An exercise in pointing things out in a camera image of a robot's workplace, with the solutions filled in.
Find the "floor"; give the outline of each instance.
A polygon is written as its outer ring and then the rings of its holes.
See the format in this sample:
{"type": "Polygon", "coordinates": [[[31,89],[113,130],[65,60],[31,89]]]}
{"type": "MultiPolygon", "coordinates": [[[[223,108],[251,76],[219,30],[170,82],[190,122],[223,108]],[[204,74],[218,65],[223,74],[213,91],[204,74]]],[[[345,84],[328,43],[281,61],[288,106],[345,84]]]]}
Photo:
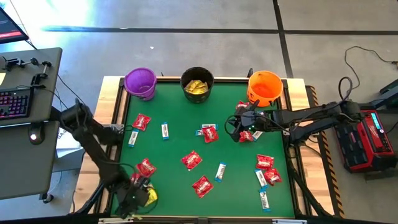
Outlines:
{"type": "MultiPolygon", "coordinates": [[[[25,25],[42,49],[63,49],[60,76],[96,108],[102,77],[149,67],[160,75],[181,75],[202,66],[216,77],[245,77],[248,70],[270,70],[304,78],[321,103],[340,100],[338,80],[349,76],[345,50],[359,45],[386,60],[398,60],[396,0],[13,0],[6,12],[25,25]],[[274,6],[279,5],[281,20],[274,6]]],[[[25,42],[0,45],[0,52],[29,50],[25,42]]],[[[361,79],[350,98],[366,102],[398,76],[398,69],[374,54],[353,49],[347,60],[361,79]]],[[[62,100],[74,96],[57,84],[62,100]]],[[[386,126],[397,118],[388,117],[386,126]]],[[[398,220],[398,177],[365,182],[347,173],[329,133],[347,218],[394,223],[398,220]]],[[[37,195],[0,201],[0,220],[67,214],[78,171],[54,173],[55,201],[37,195]]]]}

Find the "rgb keyboard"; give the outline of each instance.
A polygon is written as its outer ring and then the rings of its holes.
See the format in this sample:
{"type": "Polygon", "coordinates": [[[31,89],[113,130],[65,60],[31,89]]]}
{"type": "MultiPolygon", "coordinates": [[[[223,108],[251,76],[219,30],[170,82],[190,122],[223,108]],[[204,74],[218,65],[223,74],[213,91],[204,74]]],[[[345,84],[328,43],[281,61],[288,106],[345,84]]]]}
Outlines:
{"type": "Polygon", "coordinates": [[[33,88],[0,90],[0,121],[29,117],[33,88]]]}

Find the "wooden table frame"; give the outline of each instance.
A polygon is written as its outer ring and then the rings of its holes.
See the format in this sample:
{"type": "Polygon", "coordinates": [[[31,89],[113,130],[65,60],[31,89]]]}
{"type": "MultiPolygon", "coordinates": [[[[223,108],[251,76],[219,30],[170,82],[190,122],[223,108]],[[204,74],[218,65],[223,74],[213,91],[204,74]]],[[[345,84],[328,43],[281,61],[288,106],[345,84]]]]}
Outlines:
{"type": "MultiPolygon", "coordinates": [[[[162,80],[173,80],[180,77],[157,77],[162,80]]],[[[247,78],[216,78],[219,82],[233,82],[233,81],[246,81],[247,78]]],[[[280,98],[280,105],[283,109],[301,110],[310,106],[308,102],[307,92],[308,86],[305,86],[302,79],[285,79],[284,94],[280,98]]],[[[129,95],[124,90],[124,79],[122,77],[104,77],[101,91],[99,94],[98,104],[95,111],[94,119],[101,124],[124,124],[126,119],[127,105],[129,103],[129,95]]],[[[318,144],[311,141],[306,142],[307,145],[319,150],[318,144]]],[[[104,147],[110,158],[114,159],[116,146],[104,147]]],[[[342,206],[336,203],[336,189],[330,189],[331,182],[334,181],[330,178],[330,172],[324,170],[324,163],[326,164],[327,158],[316,155],[314,152],[306,149],[306,147],[290,149],[292,156],[297,156],[297,159],[292,159],[295,168],[298,170],[302,179],[307,183],[307,187],[312,194],[322,205],[322,207],[330,214],[343,216],[342,206]]],[[[100,181],[98,175],[98,168],[95,166],[91,158],[86,154],[83,158],[83,163],[80,170],[79,179],[76,185],[74,201],[76,208],[79,209],[88,200],[100,181]]],[[[297,183],[290,180],[291,184],[294,183],[295,187],[291,188],[292,194],[297,199],[295,203],[298,210],[295,214],[301,212],[307,215],[316,215],[307,200],[303,197],[302,191],[297,183]]],[[[105,210],[110,204],[110,196],[105,190],[101,200],[90,210],[91,212],[109,212],[105,210]]]]}

